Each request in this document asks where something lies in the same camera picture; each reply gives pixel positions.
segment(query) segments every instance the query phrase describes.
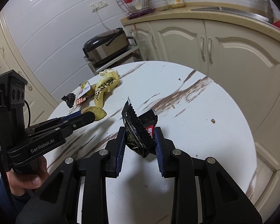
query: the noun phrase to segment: white spoon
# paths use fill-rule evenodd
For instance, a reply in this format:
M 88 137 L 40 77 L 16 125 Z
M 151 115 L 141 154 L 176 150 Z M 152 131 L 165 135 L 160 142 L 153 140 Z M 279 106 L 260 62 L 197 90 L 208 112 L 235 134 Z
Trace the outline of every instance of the white spoon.
M 140 2 L 139 0 L 136 0 L 135 8 L 136 8 L 137 10 L 141 10 L 141 9 L 142 9 L 142 5 L 141 5 L 141 2 Z

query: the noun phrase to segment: beige countertop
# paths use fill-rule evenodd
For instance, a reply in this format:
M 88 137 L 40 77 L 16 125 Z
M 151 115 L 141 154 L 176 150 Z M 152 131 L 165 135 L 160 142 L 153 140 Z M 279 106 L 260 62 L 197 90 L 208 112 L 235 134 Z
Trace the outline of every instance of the beige countertop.
M 187 18 L 187 19 L 213 20 L 213 21 L 225 22 L 225 23 L 235 24 L 249 29 L 253 29 L 255 31 L 268 35 L 280 42 L 280 29 L 273 25 L 258 21 L 256 19 L 252 19 L 252 18 L 248 18 L 232 13 L 223 13 L 223 12 L 215 12 L 215 11 L 192 11 L 192 9 L 199 8 L 202 5 L 225 6 L 225 7 L 237 8 L 237 9 L 242 9 L 248 12 L 253 12 L 265 16 L 265 13 L 263 11 L 251 9 L 239 5 L 227 4 L 227 3 L 208 3 L 208 4 L 195 3 L 195 6 L 193 6 L 193 3 L 192 4 L 187 3 L 187 6 L 183 8 L 175 8 L 175 9 L 170 9 L 165 11 L 160 11 L 162 8 L 158 8 L 154 13 L 150 13 L 145 16 L 131 19 L 131 20 L 128 17 L 123 18 L 121 19 L 121 22 L 123 26 L 126 26 L 129 24 L 136 24 L 136 23 L 163 20 L 163 19 Z

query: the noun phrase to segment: red label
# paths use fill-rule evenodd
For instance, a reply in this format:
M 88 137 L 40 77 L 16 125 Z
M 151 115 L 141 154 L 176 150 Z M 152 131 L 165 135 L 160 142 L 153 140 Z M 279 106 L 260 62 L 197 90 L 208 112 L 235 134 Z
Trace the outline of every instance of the red label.
M 149 126 L 149 127 L 146 127 L 146 130 L 149 133 L 149 135 L 151 136 L 151 138 L 153 138 L 153 128 L 154 128 L 153 125 Z

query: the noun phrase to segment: black cable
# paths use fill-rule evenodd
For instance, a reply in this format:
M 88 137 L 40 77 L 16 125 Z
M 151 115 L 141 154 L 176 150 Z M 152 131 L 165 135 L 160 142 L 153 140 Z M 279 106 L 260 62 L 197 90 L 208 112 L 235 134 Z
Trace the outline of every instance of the black cable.
M 0 158 L 0 174 L 1 174 L 1 178 L 2 178 L 2 181 L 3 181 L 3 184 L 4 184 L 4 188 L 5 188 L 8 200 L 9 200 L 10 205 L 11 205 L 11 208 L 12 208 L 15 216 L 17 216 L 19 214 L 19 211 L 18 211 L 18 209 L 15 205 L 15 201 L 13 199 L 13 196 L 12 196 L 12 193 L 11 193 L 11 190 L 10 190 L 7 174 L 5 172 L 5 169 L 4 169 L 3 163 L 1 161 L 1 158 Z
M 31 112 L 30 112 L 30 108 L 29 108 L 29 104 L 27 103 L 27 101 L 25 100 L 25 104 L 28 108 L 28 114 L 29 114 L 29 119 L 28 119 L 28 127 L 30 126 L 30 121 L 31 121 Z

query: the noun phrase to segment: human hand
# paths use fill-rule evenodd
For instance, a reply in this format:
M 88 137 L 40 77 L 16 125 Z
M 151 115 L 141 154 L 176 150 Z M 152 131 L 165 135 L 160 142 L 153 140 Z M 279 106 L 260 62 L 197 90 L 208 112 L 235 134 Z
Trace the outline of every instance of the human hand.
M 25 194 L 25 189 L 37 189 L 49 177 L 46 168 L 47 162 L 44 156 L 37 159 L 37 164 L 38 170 L 36 174 L 18 174 L 13 170 L 6 173 L 13 195 L 22 196 Z

